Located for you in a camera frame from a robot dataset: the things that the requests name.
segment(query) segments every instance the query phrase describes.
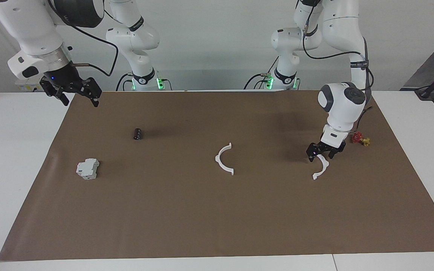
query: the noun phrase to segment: white wall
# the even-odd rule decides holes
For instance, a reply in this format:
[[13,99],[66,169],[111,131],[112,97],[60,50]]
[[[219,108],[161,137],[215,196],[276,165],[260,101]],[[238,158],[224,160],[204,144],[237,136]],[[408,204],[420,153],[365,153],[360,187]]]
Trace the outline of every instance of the white wall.
[[[270,35],[292,27],[294,0],[141,0],[146,23],[162,37],[160,47],[149,51],[155,68],[172,81],[174,89],[239,89],[248,78],[266,72],[276,57]],[[434,2],[429,0],[362,0],[360,26],[367,38],[371,68],[377,81],[374,90],[399,90],[434,51]],[[104,37],[116,23],[105,18],[89,32]],[[72,51],[75,62],[90,62],[110,69],[113,49],[93,41],[70,27],[58,31]],[[6,60],[15,50],[14,41],[0,45],[0,91],[14,91],[15,80]],[[327,45],[312,51],[327,55],[336,51]],[[348,58],[311,60],[303,53],[298,76],[301,89],[319,89],[327,82],[350,77]],[[112,90],[118,78],[130,70],[123,57],[110,79],[89,68],[104,90]]]

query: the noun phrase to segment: yellow object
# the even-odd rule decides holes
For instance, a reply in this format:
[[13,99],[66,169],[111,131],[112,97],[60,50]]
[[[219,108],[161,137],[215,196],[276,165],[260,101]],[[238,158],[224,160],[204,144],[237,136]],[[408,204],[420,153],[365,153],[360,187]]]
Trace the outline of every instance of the yellow object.
[[360,142],[363,144],[363,146],[369,146],[369,144],[371,144],[371,140],[369,138],[361,139]]

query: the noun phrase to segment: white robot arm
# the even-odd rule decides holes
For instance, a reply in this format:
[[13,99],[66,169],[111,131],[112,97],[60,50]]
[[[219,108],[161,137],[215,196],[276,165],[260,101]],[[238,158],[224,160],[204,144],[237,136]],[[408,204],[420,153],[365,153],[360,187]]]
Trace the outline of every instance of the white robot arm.
[[103,19],[103,0],[0,0],[0,21],[21,51],[8,61],[19,79],[44,74],[40,84],[48,96],[65,105],[64,92],[78,93],[98,106],[101,89],[93,78],[83,80],[74,67],[55,24],[95,27]]
[[115,19],[125,25],[109,29],[107,41],[118,46],[128,60],[136,90],[158,90],[163,88],[145,50],[157,48],[160,36],[144,22],[136,0],[110,0]]
[[[315,156],[329,151],[329,158],[343,151],[345,139],[371,99],[366,41],[361,35],[358,17],[359,0],[300,0],[294,13],[297,28],[280,29],[272,35],[279,52],[279,63],[272,73],[272,88],[289,89],[296,77],[298,56],[295,51],[315,49],[324,41],[348,54],[351,82],[326,84],[318,95],[319,105],[329,114],[321,141],[312,143],[306,153]],[[322,13],[322,22],[318,19]]]

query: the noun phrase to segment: c-shaped white part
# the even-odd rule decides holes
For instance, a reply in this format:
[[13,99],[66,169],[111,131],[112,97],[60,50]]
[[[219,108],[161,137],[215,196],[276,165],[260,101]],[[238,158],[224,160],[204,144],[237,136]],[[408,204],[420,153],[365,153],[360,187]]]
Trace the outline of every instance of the c-shaped white part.
[[216,161],[217,163],[219,163],[219,166],[220,166],[223,170],[225,170],[225,171],[227,171],[227,172],[230,172],[230,173],[232,174],[232,176],[234,176],[234,168],[226,167],[226,166],[224,166],[224,164],[222,164],[222,161],[220,161],[220,156],[222,155],[222,153],[223,153],[224,151],[227,151],[228,149],[232,149],[232,143],[229,143],[228,146],[223,147],[223,148],[219,151],[219,154],[217,154],[217,156],[215,157],[215,161]]
[[329,166],[329,162],[326,161],[326,159],[324,158],[324,156],[322,156],[322,154],[318,154],[317,158],[319,158],[319,160],[321,160],[322,162],[322,171],[318,173],[314,173],[312,175],[312,178],[314,180],[317,180],[317,177],[321,176],[324,173],[324,171],[326,171],[326,168]]

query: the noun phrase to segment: white plastic block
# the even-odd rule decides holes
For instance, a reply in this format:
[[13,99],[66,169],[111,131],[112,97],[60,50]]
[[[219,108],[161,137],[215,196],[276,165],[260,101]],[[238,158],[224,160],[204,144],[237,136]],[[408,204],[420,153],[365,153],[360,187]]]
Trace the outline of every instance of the white plastic block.
[[95,158],[88,158],[85,162],[78,163],[76,168],[76,174],[81,176],[85,180],[96,179],[96,169],[100,165],[100,162]]

